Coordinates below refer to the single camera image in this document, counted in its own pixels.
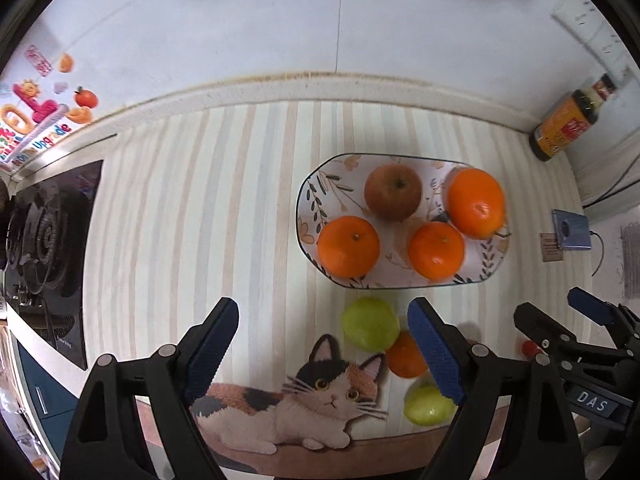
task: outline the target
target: blue gripper pad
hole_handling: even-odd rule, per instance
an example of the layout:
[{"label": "blue gripper pad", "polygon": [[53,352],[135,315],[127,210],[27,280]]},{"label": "blue gripper pad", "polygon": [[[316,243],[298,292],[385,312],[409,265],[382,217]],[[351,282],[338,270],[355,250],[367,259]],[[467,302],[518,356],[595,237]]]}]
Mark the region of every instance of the blue gripper pad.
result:
[{"label": "blue gripper pad", "polygon": [[465,391],[457,359],[415,300],[409,304],[407,321],[409,332],[427,361],[440,392],[459,406],[465,399]]},{"label": "blue gripper pad", "polygon": [[578,286],[574,286],[569,291],[566,300],[570,307],[600,326],[607,326],[613,323],[609,305]]},{"label": "blue gripper pad", "polygon": [[[215,317],[215,319],[210,322],[209,317]],[[182,397],[188,406],[207,393],[226,349],[236,334],[238,322],[239,312],[236,302],[228,300],[223,303],[221,300],[220,304],[207,316],[205,322],[198,327],[207,331],[205,334],[197,335],[202,337],[202,342],[186,369],[186,386]]]}]

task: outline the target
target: cabinet door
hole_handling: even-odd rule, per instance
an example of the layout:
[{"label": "cabinet door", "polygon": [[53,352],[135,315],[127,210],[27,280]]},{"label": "cabinet door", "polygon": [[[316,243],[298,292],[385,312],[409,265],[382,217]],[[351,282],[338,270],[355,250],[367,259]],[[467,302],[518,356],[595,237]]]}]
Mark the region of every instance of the cabinet door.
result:
[{"label": "cabinet door", "polygon": [[66,434],[71,426],[74,410],[48,416],[42,421],[42,429],[49,439],[49,443],[55,451],[58,459],[62,459],[62,450],[65,448]]},{"label": "cabinet door", "polygon": [[38,418],[42,420],[75,409],[78,399],[51,377],[20,343],[18,352],[24,379]]}]

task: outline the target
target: green apple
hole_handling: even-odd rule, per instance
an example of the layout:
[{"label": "green apple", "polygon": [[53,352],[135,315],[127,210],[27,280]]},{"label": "green apple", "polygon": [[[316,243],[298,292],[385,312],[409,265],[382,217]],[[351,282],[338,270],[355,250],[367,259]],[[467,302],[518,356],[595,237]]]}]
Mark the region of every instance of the green apple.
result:
[{"label": "green apple", "polygon": [[367,352],[383,352],[400,335],[400,321],[391,306],[378,298],[360,298],[342,313],[346,338]]},{"label": "green apple", "polygon": [[430,384],[416,388],[404,400],[404,416],[418,426],[441,424],[455,411],[453,400],[443,396]]}]

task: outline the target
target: red apple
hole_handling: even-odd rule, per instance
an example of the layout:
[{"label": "red apple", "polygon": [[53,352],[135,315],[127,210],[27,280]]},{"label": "red apple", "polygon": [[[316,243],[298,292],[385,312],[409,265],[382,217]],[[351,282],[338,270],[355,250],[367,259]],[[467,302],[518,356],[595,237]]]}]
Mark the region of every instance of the red apple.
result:
[{"label": "red apple", "polygon": [[418,209],[422,200],[422,181],[404,164],[380,166],[367,178],[364,200],[380,218],[401,222]]},{"label": "red apple", "polygon": [[90,90],[86,90],[81,86],[76,90],[76,103],[79,107],[86,106],[88,108],[95,108],[98,105],[98,98]]}]

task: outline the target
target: gas stove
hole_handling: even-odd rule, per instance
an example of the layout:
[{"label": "gas stove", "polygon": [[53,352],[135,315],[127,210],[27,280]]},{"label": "gas stove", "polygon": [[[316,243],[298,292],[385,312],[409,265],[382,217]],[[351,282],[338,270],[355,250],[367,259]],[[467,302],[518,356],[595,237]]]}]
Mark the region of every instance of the gas stove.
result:
[{"label": "gas stove", "polygon": [[92,162],[18,192],[6,230],[5,300],[83,370],[82,270],[101,169]]}]

